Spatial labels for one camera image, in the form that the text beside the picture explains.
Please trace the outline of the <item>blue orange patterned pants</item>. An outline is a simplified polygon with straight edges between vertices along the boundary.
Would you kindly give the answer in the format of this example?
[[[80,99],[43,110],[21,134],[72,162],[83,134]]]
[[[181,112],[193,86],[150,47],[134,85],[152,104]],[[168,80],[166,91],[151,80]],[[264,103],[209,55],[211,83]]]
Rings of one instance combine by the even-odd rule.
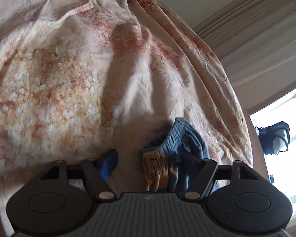
[[[210,158],[201,135],[190,122],[178,117],[167,133],[141,149],[146,192],[184,194],[195,178],[190,178],[183,167],[183,151],[201,160]]]

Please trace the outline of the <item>small blue red box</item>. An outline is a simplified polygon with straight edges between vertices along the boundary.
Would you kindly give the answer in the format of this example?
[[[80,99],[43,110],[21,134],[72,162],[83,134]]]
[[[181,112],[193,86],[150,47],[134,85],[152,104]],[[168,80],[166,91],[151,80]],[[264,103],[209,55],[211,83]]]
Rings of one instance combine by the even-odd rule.
[[[269,179],[270,179],[270,183],[273,184],[274,183],[274,176],[272,174],[270,175]]]

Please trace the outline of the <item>dark blue grey backpack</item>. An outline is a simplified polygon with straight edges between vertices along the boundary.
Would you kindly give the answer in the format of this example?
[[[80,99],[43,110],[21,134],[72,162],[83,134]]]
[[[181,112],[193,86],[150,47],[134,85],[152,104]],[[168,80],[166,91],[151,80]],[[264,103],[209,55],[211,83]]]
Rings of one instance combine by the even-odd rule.
[[[255,127],[265,155],[278,155],[287,152],[290,144],[290,127],[284,122],[272,126]]]

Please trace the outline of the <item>white framed window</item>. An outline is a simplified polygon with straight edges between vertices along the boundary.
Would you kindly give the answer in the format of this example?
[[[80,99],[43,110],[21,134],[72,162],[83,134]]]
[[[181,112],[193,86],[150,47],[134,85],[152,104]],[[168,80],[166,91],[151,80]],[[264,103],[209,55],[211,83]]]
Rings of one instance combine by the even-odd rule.
[[[273,185],[283,192],[292,203],[292,218],[288,227],[296,226],[296,88],[250,115],[255,127],[272,126],[284,121],[290,127],[290,144],[287,152],[264,155],[268,175],[274,176]]]

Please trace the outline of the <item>pink floral bed quilt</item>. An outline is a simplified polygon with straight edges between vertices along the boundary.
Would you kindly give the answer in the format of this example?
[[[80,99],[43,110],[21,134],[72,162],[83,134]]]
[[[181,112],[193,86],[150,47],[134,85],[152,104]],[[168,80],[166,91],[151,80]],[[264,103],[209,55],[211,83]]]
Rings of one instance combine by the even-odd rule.
[[[116,149],[109,185],[144,189],[140,149],[177,117],[221,164],[253,164],[238,98],[210,47],[156,0],[0,0],[0,236],[45,163]]]

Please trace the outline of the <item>beige curtain right of window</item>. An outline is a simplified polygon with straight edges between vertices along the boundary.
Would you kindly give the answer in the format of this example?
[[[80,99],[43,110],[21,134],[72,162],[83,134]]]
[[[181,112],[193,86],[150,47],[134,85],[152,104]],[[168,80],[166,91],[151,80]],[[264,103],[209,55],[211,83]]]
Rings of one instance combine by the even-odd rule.
[[[195,31],[240,86],[296,58],[296,0],[236,0]]]

